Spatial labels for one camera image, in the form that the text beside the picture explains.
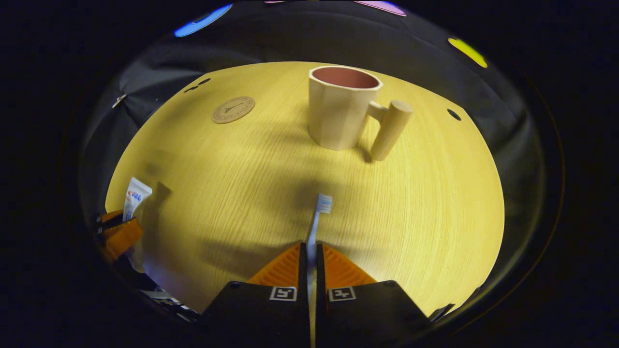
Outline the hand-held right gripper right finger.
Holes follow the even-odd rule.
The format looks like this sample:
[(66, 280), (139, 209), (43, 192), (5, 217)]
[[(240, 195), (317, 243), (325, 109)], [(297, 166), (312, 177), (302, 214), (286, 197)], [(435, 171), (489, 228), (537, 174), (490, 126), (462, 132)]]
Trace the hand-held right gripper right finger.
[(317, 247), (318, 348), (395, 348), (424, 334), (452, 308), (427, 316), (395, 280), (377, 281), (325, 243)]

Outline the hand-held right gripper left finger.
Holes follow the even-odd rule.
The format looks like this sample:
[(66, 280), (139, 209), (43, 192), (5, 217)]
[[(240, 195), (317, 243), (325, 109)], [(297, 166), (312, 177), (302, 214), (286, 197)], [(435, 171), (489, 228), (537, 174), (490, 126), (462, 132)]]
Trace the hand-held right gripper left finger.
[(206, 348), (309, 348), (307, 245), (296, 243), (246, 281), (230, 281), (201, 315)]

